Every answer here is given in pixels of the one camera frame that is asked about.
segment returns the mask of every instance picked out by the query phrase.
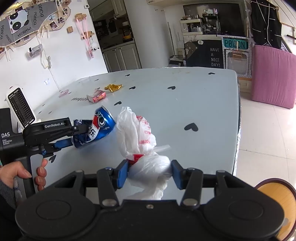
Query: heater grille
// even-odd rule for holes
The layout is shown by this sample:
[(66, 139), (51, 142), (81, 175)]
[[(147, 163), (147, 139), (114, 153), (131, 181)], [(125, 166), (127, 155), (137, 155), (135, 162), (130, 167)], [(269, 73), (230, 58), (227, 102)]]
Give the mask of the heater grille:
[(17, 88), (8, 96), (8, 101), (10, 102), (23, 127), (26, 127), (35, 120), (35, 117), (20, 88)]

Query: human hand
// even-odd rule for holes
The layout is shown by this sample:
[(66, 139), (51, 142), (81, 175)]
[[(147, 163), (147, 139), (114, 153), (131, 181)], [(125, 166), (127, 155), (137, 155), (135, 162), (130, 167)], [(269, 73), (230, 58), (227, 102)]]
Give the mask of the human hand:
[[(35, 183), (38, 185), (38, 191), (44, 189), (46, 184), (45, 177), (47, 172), (44, 167), (47, 165), (47, 162), (46, 159), (43, 159), (41, 166), (37, 168), (38, 176), (35, 178)], [(14, 161), (0, 168), (0, 180), (8, 187), (13, 188), (13, 182), (16, 176), (23, 179), (32, 177), (20, 161)]]

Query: pink mattress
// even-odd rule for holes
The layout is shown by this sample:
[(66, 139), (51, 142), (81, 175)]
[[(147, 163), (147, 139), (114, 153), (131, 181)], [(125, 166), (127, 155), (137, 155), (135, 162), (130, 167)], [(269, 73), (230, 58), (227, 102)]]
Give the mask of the pink mattress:
[(296, 55), (261, 45), (253, 47), (252, 55), (252, 100), (293, 108)]

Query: license plate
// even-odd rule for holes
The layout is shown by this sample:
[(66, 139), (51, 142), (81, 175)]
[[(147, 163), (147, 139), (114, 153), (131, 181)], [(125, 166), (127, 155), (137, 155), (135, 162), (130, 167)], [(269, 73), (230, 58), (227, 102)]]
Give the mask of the license plate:
[(238, 48), (239, 49), (248, 49), (249, 48), (249, 43), (246, 39), (224, 39), (224, 46), (226, 48), (236, 48), (237, 47), (237, 42), (238, 42)]

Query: tile floor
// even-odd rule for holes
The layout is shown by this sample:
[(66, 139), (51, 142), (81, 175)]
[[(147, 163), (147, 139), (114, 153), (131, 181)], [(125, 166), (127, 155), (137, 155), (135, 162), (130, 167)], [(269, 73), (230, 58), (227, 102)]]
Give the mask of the tile floor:
[(296, 107), (255, 102), (243, 92), (241, 105), (237, 177), (252, 186), (277, 177), (296, 187)]

